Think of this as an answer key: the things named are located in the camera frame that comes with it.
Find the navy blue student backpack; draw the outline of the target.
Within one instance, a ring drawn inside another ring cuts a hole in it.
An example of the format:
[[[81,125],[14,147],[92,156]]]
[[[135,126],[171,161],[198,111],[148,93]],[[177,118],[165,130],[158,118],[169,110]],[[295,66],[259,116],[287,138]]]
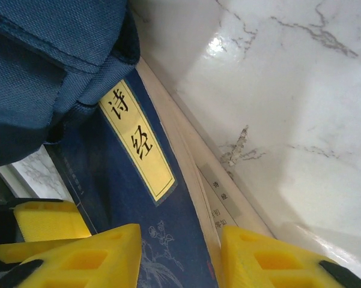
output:
[[[139,58],[128,0],[0,0],[0,166],[59,142]]]

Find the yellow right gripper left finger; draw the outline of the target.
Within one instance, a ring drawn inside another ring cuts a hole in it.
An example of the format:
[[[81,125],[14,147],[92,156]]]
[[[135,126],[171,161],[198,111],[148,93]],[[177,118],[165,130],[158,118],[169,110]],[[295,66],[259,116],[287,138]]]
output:
[[[141,228],[126,224],[36,254],[0,261],[0,288],[137,288]]]

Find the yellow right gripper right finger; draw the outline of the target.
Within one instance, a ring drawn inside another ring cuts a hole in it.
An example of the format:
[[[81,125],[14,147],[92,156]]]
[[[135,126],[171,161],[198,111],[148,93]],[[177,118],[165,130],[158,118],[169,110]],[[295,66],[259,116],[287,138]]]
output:
[[[361,278],[326,256],[237,226],[221,240],[224,288],[361,288]]]

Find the navy book with yellow label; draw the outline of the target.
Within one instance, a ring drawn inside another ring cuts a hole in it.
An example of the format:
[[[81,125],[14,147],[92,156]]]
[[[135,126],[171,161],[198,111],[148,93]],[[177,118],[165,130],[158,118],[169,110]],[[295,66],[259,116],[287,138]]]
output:
[[[47,151],[91,233],[139,225],[137,288],[219,288],[222,228],[270,234],[144,61]]]

